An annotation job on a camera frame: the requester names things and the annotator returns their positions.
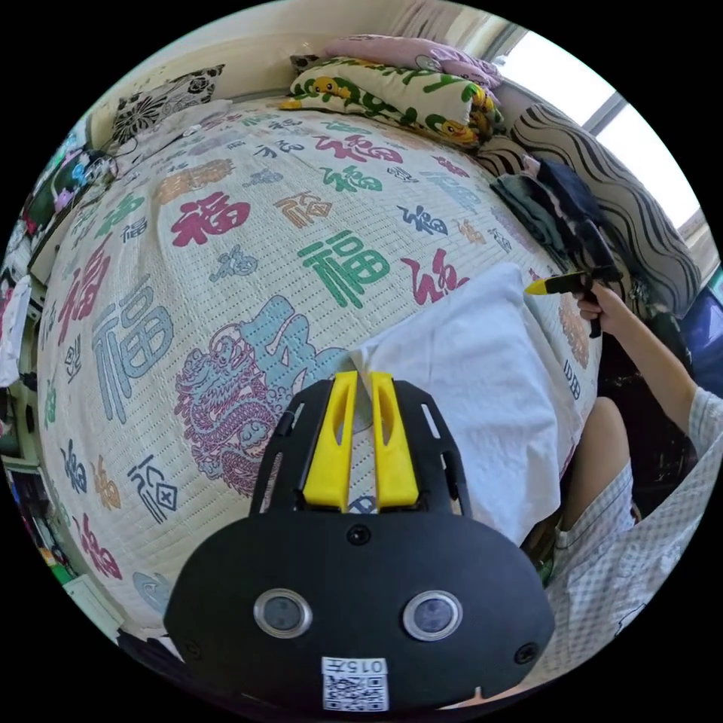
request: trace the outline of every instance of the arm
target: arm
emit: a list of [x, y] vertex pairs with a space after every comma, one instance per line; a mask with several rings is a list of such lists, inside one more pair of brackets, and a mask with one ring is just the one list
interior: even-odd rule
[[607, 288], [595, 284], [592, 289], [598, 303], [579, 300], [585, 319], [600, 318], [604, 331], [613, 334], [638, 367], [663, 412], [685, 433], [689, 434], [691, 406], [697, 384], [673, 353]]

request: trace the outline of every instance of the knee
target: knee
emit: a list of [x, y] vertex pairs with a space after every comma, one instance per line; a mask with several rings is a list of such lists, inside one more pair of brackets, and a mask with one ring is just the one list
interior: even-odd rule
[[625, 439], [627, 443], [623, 417], [616, 403], [608, 397], [598, 397], [595, 400], [585, 424], [585, 432], [588, 435], [599, 435], [607, 440], [621, 441], [621, 439]]

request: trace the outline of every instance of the bed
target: bed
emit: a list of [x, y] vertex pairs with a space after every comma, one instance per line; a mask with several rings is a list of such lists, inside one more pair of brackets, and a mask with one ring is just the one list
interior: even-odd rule
[[[197, 545], [248, 514], [302, 386], [501, 261], [559, 273], [473, 158], [375, 120], [237, 103], [77, 214], [47, 290], [41, 440], [66, 525], [141, 636]], [[599, 340], [570, 296], [535, 315], [582, 419]], [[360, 385], [349, 511], [374, 509]], [[570, 453], [575, 440], [570, 441]]]

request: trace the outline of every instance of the screw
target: screw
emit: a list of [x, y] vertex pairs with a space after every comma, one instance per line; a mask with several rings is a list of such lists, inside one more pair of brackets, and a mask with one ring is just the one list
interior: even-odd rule
[[371, 532], [365, 525], [354, 525], [349, 528], [346, 539], [352, 545], [366, 545], [371, 540]]
[[527, 665], [531, 660], [537, 656], [537, 643], [528, 642], [525, 643], [515, 654], [514, 662], [517, 665]]
[[193, 640], [186, 640], [183, 646], [191, 660], [201, 659], [201, 648]]

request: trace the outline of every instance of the person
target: person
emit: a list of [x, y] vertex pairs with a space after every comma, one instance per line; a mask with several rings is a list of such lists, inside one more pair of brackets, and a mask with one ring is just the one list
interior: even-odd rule
[[612, 400], [596, 400], [575, 452], [547, 587], [556, 630], [520, 689], [584, 663], [645, 608], [694, 534], [723, 459], [723, 401], [701, 389], [613, 291], [599, 284], [592, 291], [596, 304], [578, 297], [582, 318], [598, 318], [617, 339], [664, 413], [691, 439], [698, 462], [638, 521], [623, 419]]

